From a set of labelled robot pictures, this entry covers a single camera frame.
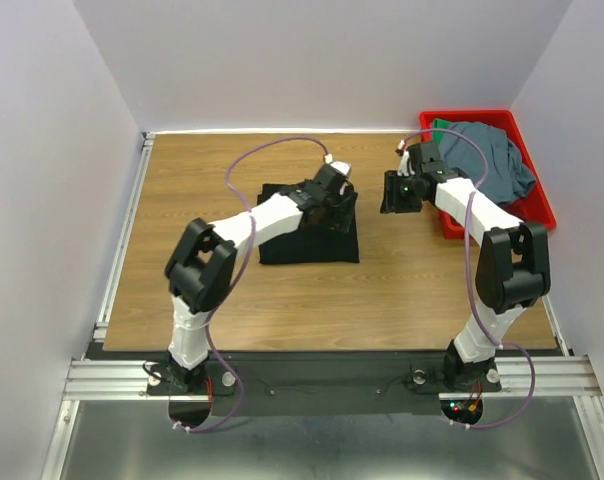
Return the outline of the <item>black t shirt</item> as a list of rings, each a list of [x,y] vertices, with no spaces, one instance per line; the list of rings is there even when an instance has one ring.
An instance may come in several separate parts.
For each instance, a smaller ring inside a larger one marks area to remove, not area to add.
[[[262,265],[293,265],[305,263],[360,262],[356,216],[349,231],[341,234],[318,225],[318,206],[310,222],[297,230],[280,235],[259,246]]]

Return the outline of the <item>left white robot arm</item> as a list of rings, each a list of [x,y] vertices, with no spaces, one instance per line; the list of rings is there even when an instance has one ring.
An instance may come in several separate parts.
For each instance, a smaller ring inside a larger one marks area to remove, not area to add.
[[[207,323],[236,284],[236,260],[247,263],[255,247],[309,225],[347,232],[356,198],[350,173],[350,164],[330,161],[312,179],[282,187],[249,211],[187,225],[165,267],[173,305],[167,370],[181,393],[195,393],[205,382]]]

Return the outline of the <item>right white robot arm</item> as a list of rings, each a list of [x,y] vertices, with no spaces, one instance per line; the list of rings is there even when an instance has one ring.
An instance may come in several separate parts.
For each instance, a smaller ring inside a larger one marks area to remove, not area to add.
[[[512,324],[548,293],[547,230],[497,206],[461,170],[445,164],[435,142],[400,142],[396,153],[400,163],[385,174],[381,212],[418,212],[430,202],[462,225],[466,244],[479,246],[478,263],[465,265],[471,317],[442,366],[444,384],[464,390],[487,377]]]

